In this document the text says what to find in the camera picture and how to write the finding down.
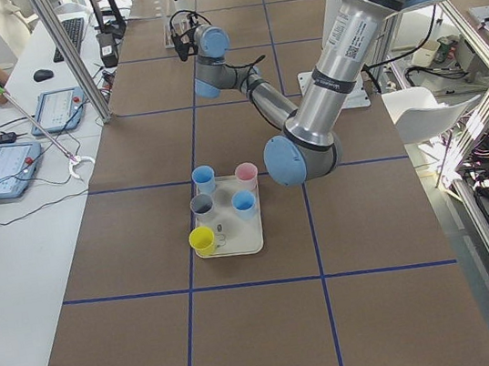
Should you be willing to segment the black keyboard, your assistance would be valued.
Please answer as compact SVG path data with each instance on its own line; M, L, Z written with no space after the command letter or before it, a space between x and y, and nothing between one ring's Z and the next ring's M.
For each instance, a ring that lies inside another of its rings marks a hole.
M60 22L62 25L62 29L65 30L68 41L72 44L73 48L75 48L76 53L80 55L82 49L82 40L84 37L85 31L85 18L84 17L75 17L65 19ZM55 48L55 53L53 56L54 63L60 63L64 61L64 55L62 55L59 47Z

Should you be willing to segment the blue plastic cup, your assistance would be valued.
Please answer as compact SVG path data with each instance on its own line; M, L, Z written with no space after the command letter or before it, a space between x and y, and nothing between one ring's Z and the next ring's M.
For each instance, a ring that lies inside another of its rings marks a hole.
M211 166L198 166L192 171L191 175L199 193L211 194L216 189L215 173Z
M236 192L231 198L235 213L243 220L249 220L256 214L256 197L249 190Z

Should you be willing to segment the yellow plastic cup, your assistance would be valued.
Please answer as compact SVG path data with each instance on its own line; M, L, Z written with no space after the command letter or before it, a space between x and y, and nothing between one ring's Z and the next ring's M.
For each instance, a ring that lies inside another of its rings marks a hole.
M214 254L217 248L213 229L206 226L193 229L188 235L188 243L202 258Z

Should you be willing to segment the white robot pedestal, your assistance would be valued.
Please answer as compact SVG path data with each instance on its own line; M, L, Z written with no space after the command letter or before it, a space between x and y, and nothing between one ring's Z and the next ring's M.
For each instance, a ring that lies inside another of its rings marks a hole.
M321 56L304 91L298 120L338 116L360 77L377 28L362 0L326 0L325 5Z

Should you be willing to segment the black computer mouse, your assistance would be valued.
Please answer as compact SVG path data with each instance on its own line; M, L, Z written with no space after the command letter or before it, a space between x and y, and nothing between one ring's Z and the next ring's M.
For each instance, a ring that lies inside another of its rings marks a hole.
M36 82L43 82L49 80L50 78L53 78L54 76L55 74L52 70L42 68L35 71L35 73L33 74L33 80Z

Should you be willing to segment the blue teach pendant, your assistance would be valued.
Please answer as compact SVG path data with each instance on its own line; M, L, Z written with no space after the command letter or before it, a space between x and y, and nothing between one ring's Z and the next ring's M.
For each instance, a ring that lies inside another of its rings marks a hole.
M35 119L49 133L75 129L80 123L85 103L81 87L44 92L37 100Z
M24 194L38 169L41 152L37 141L0 145L0 200Z

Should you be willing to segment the pink plastic cup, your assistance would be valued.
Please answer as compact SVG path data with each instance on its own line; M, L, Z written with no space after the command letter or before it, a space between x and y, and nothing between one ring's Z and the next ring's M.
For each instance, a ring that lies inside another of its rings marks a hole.
M258 186L259 170L253 163L241 163L235 168L235 178L238 181L239 188L242 190L253 191Z

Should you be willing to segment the grey plastic cup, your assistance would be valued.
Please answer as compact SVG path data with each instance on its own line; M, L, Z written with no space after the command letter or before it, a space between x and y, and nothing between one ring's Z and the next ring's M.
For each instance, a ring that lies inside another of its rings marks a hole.
M194 218L200 223L208 223L215 218L215 204L210 194L199 194L194 196L190 203L190 211Z

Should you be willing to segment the black power box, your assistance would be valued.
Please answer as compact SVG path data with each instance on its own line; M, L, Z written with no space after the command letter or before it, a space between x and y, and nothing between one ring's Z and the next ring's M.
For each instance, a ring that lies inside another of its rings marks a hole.
M118 65L118 51L116 39L111 33L101 33L96 35L99 46L100 58L106 68Z

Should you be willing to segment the black handheld remote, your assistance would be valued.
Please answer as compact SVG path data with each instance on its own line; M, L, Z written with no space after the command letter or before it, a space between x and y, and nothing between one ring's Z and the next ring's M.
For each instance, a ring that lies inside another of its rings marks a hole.
M0 134L0 145L15 143L17 134L15 132Z

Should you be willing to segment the white chair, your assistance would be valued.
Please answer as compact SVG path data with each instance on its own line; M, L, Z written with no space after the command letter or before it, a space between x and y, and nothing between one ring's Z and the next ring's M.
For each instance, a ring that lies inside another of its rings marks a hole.
M420 86L382 94L382 102L403 144L409 145L440 136L479 101L480 96L475 95L449 106L438 103L429 89Z

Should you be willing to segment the near blue teach pendant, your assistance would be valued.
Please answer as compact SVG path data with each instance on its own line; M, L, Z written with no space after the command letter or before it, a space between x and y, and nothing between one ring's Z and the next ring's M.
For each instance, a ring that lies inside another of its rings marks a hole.
M37 141L0 145L0 200L24 194L38 169L41 152Z

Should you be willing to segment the aluminium frame post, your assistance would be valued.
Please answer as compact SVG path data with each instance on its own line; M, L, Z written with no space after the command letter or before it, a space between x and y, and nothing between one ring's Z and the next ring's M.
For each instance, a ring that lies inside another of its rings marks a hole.
M87 95L92 107L96 110L100 120L107 124L111 119L110 108L107 105L107 101L101 94L100 89L94 83L94 78L91 77L87 67L84 65L83 59L76 53L75 48L68 41L66 32L62 29L60 20L54 12L53 6L51 6L49 0L29 0L35 9L35 12L39 16L43 25L46 27L46 31L59 47L62 55L64 55L64 61L73 73L77 83L82 87Z

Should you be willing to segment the far blue teach pendant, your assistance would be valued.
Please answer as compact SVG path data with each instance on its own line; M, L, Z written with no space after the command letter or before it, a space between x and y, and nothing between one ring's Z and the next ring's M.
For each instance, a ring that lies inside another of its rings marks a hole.
M85 103L81 87L44 92L37 100L35 119L49 133L75 129L80 123Z

